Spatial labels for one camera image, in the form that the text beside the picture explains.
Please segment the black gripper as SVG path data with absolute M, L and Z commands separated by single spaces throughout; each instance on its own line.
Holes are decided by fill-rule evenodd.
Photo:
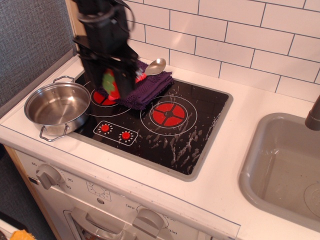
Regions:
M 124 7 L 79 7 L 77 18 L 86 36 L 78 35 L 79 57 L 96 89 L 107 69 L 114 72 L 120 99 L 136 88 L 138 54 L 128 46 L 130 30 Z

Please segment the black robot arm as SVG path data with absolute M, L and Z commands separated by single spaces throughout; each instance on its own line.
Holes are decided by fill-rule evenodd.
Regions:
M 85 35 L 73 40 L 86 76 L 97 88 L 102 87 L 106 70 L 114 75 L 119 98 L 126 98 L 136 88 L 138 54 L 128 45 L 130 27 L 122 0 L 77 0 L 78 20 Z

